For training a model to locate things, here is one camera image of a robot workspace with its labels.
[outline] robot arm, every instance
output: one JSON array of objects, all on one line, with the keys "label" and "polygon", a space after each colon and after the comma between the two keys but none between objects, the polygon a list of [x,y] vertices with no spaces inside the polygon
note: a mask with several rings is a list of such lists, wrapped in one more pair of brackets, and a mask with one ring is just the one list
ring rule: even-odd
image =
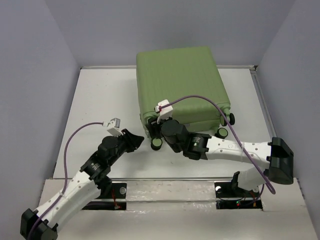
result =
[{"label": "robot arm", "polygon": [[[20,233],[25,239],[56,240],[58,232],[69,219],[99,197],[101,192],[108,193],[111,190],[112,180],[107,177],[111,166],[122,154],[138,149],[144,137],[134,135],[127,129],[119,131],[116,127],[108,131],[114,136],[107,136],[102,140],[98,150],[70,180],[64,193],[59,191],[34,211],[28,209],[22,214]],[[56,205],[50,208],[60,196]],[[36,228],[31,232],[36,221]]]},{"label": "robot arm", "polygon": [[[225,159],[236,162],[251,163],[243,149],[235,141],[224,140],[208,134],[188,132],[187,128],[170,117],[160,121],[160,135],[175,153],[193,160]],[[294,182],[294,154],[285,141],[273,137],[272,142],[242,142],[253,158],[257,167],[269,181],[289,185]],[[233,175],[230,191],[258,191],[264,184],[264,177],[255,167],[246,171],[238,171]]]}]

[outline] red wire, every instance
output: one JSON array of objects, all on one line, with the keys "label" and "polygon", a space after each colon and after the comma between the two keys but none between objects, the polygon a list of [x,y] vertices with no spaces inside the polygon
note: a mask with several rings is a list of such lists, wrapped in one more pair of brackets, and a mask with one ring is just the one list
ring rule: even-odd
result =
[{"label": "red wire", "polygon": [[121,209],[121,206],[119,206],[117,204],[117,202],[116,202],[116,195],[115,195],[115,189],[114,188],[111,190],[111,196],[112,196],[113,201],[114,201],[114,207],[118,207],[118,209]]},{"label": "red wire", "polygon": [[249,192],[251,194],[251,196],[253,197],[253,202],[255,203],[256,202],[256,198],[255,198],[255,195],[250,191]]}]

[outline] cable tie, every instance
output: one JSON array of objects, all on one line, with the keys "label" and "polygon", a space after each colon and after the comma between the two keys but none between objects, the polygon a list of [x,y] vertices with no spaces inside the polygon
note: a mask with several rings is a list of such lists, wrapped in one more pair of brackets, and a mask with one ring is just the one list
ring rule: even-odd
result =
[{"label": "cable tie", "polygon": [[62,191],[59,191],[59,195],[67,200],[69,199]]}]

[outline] white panel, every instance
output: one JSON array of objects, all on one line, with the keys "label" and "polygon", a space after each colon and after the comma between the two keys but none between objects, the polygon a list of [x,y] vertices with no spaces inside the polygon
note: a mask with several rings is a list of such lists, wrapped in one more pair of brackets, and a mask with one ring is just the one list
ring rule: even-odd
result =
[{"label": "white panel", "polygon": [[[241,141],[267,142],[268,128],[248,69],[220,69],[225,89],[235,115],[234,129]],[[74,94],[54,178],[64,178],[63,151],[69,136],[81,125],[120,118],[120,128],[145,136],[139,118],[138,90],[135,69],[84,69]],[[67,153],[68,173],[72,177],[96,151],[108,135],[101,126],[81,130],[71,141]],[[234,140],[230,133],[227,137]],[[109,177],[115,178],[200,178],[231,177],[234,172],[250,168],[247,163],[228,160],[194,161],[174,153],[163,144],[153,151],[144,140],[133,153],[125,153],[111,168]]]},{"label": "white panel", "polygon": [[[47,180],[41,202],[62,186],[62,179]],[[297,203],[301,199],[298,184],[274,187],[276,195],[268,196],[265,192],[262,196],[263,204],[270,207],[268,211],[217,210],[212,203],[196,202],[129,203],[130,209],[135,210],[80,211],[64,226],[59,240],[105,240],[108,237],[117,240],[317,240],[305,206],[286,209],[290,201]]]},{"label": "white panel", "polygon": [[299,178],[320,238],[320,1],[296,0],[258,68],[276,133],[294,152]]},{"label": "white panel", "polygon": [[213,181],[128,181],[127,201],[215,202]]},{"label": "white panel", "polygon": [[80,67],[43,0],[0,1],[0,239],[52,176]]},{"label": "white panel", "polygon": [[294,0],[45,0],[82,66],[134,65],[141,51],[208,45],[257,65]]}]

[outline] green suitcase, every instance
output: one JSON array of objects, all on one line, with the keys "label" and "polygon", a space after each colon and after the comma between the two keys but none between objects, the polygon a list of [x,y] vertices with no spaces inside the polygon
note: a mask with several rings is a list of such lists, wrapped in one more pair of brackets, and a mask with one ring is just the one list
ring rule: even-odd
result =
[{"label": "green suitcase", "polygon": [[[136,78],[140,119],[146,134],[148,119],[156,117],[155,106],[187,95],[201,95],[215,102],[230,116],[230,100],[209,47],[187,47],[140,52],[136,56]],[[213,130],[226,123],[218,110],[200,98],[173,105],[172,118],[190,132]]]}]

